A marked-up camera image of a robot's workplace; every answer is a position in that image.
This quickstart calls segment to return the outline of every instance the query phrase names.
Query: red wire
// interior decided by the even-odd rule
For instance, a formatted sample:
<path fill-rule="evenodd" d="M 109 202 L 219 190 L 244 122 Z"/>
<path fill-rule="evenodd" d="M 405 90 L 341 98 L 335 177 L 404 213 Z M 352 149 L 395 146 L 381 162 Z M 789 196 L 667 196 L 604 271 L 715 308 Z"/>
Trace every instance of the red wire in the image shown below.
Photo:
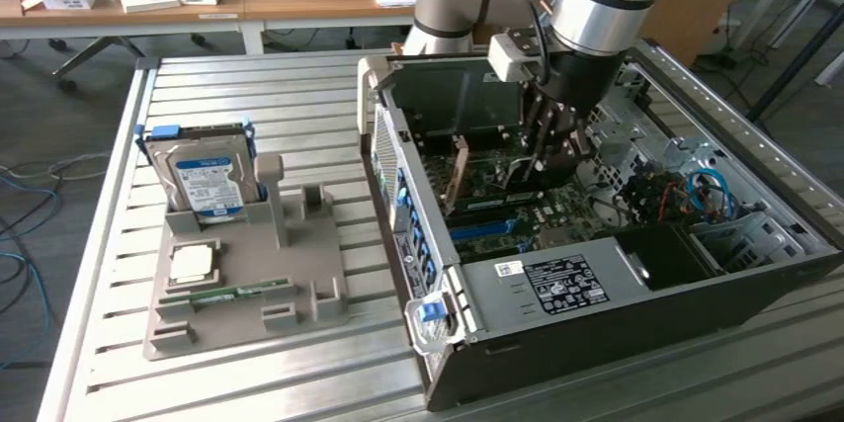
<path fill-rule="evenodd" d="M 664 218 L 664 206 L 668 203 L 668 192 L 671 191 L 671 189 L 676 187 L 676 183 L 671 182 L 664 186 L 664 192 L 663 192 L 663 203 L 660 204 L 660 218 L 657 219 L 657 222 L 663 222 L 663 218 Z"/>

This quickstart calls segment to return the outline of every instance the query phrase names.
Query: wooden desk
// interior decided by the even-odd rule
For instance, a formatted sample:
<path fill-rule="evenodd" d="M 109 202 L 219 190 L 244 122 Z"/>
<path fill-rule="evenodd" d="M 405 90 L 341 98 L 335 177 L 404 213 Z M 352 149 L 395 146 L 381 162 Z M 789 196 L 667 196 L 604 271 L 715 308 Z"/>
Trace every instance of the wooden desk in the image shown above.
<path fill-rule="evenodd" d="M 267 29 L 409 25 L 413 9 L 381 9 L 373 0 L 220 0 L 124 14 L 120 0 L 96 0 L 85 11 L 21 12 L 20 0 L 0 0 L 0 40 L 240 32 L 247 53 L 264 52 Z"/>

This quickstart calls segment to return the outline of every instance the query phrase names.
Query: gray carpet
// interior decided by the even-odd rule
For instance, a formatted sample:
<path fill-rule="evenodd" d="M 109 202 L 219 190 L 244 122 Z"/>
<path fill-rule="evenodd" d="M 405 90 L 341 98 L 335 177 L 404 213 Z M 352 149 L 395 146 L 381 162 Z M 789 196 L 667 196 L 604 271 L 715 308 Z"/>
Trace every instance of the gray carpet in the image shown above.
<path fill-rule="evenodd" d="M 731 15 L 741 19 L 755 0 L 737 0 Z M 760 23 L 763 31 L 775 13 Z M 749 68 L 755 68 L 741 90 L 749 101 L 761 96 L 800 47 L 817 30 L 829 11 L 815 7 L 788 38 L 784 47 L 768 53 L 768 66 L 753 65 L 752 60 L 740 63 L 727 74 L 740 80 Z M 305 45 L 312 31 L 296 31 L 279 36 L 289 45 Z M 396 28 L 356 29 L 357 41 L 364 47 L 384 47 L 400 41 Z M 319 32 L 305 49 L 344 49 L 347 29 Z M 239 34 L 208 34 L 208 47 L 199 47 L 187 35 L 136 39 L 136 45 L 155 56 L 195 56 L 208 54 L 240 54 L 243 43 Z M 765 37 L 756 42 L 763 49 Z M 72 50 L 83 48 L 88 40 L 68 40 Z M 13 42 L 15 48 L 23 46 Z M 815 60 L 808 64 L 781 95 L 780 102 L 799 89 L 793 99 L 780 107 L 767 120 L 773 137 L 821 180 L 844 194 L 844 134 L 836 133 L 844 111 L 839 107 L 844 97 L 844 74 L 836 78 L 832 88 L 805 84 L 823 65 L 844 48 L 844 32 L 840 32 Z M 68 79 L 79 84 L 79 92 L 63 93 L 51 78 L 51 71 L 68 58 L 71 52 L 59 53 L 47 41 L 32 41 L 27 51 L 15 59 L 0 60 L 0 164 L 11 166 L 29 161 L 55 162 L 80 153 L 111 149 L 113 135 L 129 88 L 135 60 L 121 47 L 111 46 L 96 58 L 73 71 Z M 716 90 L 727 94 L 732 86 L 720 73 L 700 73 Z M 731 96 L 740 107 L 739 95 Z M 103 162 L 87 164 L 96 168 Z M 49 187 L 51 180 L 29 180 L 32 186 Z M 91 218 L 99 196 L 100 179 L 65 183 L 61 186 L 61 209 L 57 216 L 24 237 L 24 243 L 41 270 L 52 305 L 61 319 L 84 249 Z M 41 199 L 41 196 L 17 193 L 0 185 L 0 216 L 15 219 Z M 9 242 L 0 242 L 0 250 L 16 252 Z M 0 267 L 0 279 L 9 275 L 12 266 L 7 260 Z M 17 284 L 0 287 L 0 305 L 5 304 Z M 0 361 L 13 356 L 41 334 L 41 304 L 35 287 L 12 309 L 0 315 Z M 53 329 L 45 343 L 28 355 L 28 362 L 48 362 L 56 348 L 59 331 Z M 0 421 L 17 422 L 35 419 L 48 369 L 13 369 L 0 372 Z"/>

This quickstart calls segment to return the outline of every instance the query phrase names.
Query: hard drive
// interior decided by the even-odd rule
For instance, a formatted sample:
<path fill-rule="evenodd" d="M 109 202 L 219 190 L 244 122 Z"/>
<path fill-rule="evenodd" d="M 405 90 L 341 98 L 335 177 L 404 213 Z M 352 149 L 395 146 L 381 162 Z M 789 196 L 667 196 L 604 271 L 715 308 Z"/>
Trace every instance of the hard drive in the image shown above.
<path fill-rule="evenodd" d="M 261 201 L 252 160 L 249 124 L 213 127 L 156 126 L 143 140 L 168 195 L 169 211 L 193 211 L 199 222 L 232 219 Z"/>

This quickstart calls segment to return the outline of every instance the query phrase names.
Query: aluminum workbench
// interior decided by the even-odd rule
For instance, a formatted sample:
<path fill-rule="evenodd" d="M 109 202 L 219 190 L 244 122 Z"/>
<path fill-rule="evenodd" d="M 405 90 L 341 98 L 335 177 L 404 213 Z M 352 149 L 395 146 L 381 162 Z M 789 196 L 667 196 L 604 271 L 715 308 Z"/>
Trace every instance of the aluminum workbench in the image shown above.
<path fill-rule="evenodd" d="M 357 148 L 356 63 L 385 53 L 141 60 L 39 420 L 787 420 L 836 403 L 843 272 L 737 329 L 424 411 Z M 335 197 L 352 317 L 328 330 L 149 362 L 141 340 L 165 197 L 132 127 L 244 117 L 259 152 L 284 155 L 283 193 L 323 182 Z"/>

